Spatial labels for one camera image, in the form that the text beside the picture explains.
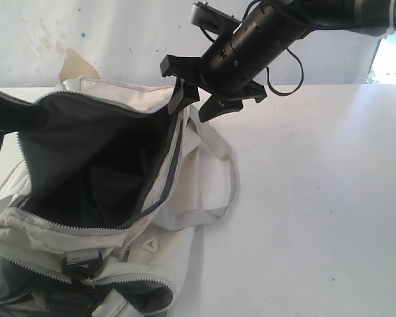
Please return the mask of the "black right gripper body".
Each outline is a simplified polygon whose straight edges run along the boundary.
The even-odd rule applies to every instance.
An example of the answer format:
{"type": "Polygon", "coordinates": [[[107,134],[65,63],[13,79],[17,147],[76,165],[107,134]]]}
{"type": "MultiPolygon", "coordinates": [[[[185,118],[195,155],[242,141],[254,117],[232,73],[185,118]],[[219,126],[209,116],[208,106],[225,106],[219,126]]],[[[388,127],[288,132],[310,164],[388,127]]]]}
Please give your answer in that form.
{"type": "Polygon", "coordinates": [[[253,79],[308,30],[285,6],[257,6],[201,56],[200,77],[221,98],[261,102],[267,92],[253,79]]]}

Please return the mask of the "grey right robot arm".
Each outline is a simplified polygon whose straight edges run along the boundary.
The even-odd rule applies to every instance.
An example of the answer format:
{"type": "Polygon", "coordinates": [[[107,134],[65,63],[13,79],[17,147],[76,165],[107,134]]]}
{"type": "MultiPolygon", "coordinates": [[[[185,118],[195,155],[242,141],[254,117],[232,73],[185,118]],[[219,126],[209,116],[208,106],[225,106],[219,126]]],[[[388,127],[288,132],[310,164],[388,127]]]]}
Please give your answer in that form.
{"type": "Polygon", "coordinates": [[[374,37],[395,32],[396,1],[252,1],[241,19],[197,2],[191,23],[210,47],[200,57],[167,55],[160,70],[163,77],[176,78],[169,113],[197,102],[205,90],[210,96],[199,119],[207,122],[239,112],[245,100],[280,96],[271,83],[260,85],[255,77],[312,32],[348,30],[374,37]]]}

